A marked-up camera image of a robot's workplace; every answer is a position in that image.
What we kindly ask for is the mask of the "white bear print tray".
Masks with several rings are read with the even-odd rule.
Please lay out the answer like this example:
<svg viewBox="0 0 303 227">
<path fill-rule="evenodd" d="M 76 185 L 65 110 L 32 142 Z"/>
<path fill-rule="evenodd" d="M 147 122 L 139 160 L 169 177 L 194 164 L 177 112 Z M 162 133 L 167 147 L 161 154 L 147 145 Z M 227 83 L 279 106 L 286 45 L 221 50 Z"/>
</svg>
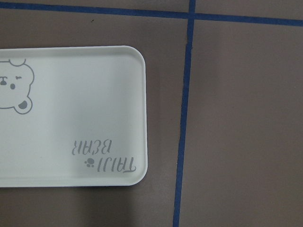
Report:
<svg viewBox="0 0 303 227">
<path fill-rule="evenodd" d="M 1 50 L 2 188 L 130 186 L 147 169 L 146 65 L 137 49 Z"/>
</svg>

